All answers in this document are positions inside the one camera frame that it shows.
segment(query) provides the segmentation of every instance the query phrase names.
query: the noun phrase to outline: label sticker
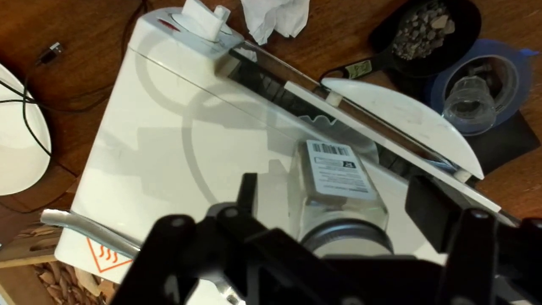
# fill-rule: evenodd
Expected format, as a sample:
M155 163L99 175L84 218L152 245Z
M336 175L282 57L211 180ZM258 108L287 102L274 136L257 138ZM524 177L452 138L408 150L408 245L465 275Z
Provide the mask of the label sticker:
M306 141L306 152L318 194L375 201L375 192L348 146Z

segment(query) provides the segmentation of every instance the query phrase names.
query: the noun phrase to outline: jar lid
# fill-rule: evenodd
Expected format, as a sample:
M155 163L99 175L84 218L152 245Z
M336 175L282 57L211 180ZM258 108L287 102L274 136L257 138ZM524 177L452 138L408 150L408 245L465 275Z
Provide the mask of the jar lid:
M392 255L385 233L358 219L335 219L311 230L301 245L316 257L379 257Z

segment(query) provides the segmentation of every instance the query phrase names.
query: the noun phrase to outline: wooden table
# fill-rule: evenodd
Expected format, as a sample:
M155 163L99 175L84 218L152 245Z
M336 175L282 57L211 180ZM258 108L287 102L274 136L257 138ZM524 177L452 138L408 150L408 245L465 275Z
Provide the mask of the wooden table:
M33 97L55 109L84 113L43 111L52 133L54 162L74 175L52 165L45 179L26 192L0 197L15 209L33 209L59 197L55 207L67 209L72 196L65 189L82 172L94 133L106 106L109 87L121 63L123 43L143 2L15 2L1 6L0 63L20 80L32 70L38 53L59 41L64 53L50 65L32 74L28 82ZM247 36L238 0L204 0L209 8L223 4L231 11L230 26ZM296 40L272 36L267 52L318 79L325 70L370 57L367 35L402 2L392 0L311 0L309 21ZM542 2L475 0L482 14L482 38L499 40L514 48L542 50ZM182 6L174 0L148 2L148 9ZM523 116L542 138L542 62L533 60L535 82ZM387 84L382 74L365 82ZM535 150L513 163L492 172L479 191L518 218L542 218L542 150ZM9 218L0 211L0 223Z

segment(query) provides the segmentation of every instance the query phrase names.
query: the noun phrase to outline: paper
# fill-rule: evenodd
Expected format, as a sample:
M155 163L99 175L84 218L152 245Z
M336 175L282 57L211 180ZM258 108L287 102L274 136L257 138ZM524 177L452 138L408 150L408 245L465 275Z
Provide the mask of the paper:
M308 21L309 0L240 0L253 41L262 47L272 31L296 38Z

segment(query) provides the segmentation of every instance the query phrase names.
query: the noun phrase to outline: barcode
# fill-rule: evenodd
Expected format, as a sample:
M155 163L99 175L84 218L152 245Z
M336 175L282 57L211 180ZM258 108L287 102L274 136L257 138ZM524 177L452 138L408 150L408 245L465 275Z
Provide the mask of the barcode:
M323 155L348 157L348 152L347 152L347 150L336 148L336 146L313 145L311 148L313 148L316 153L323 153Z

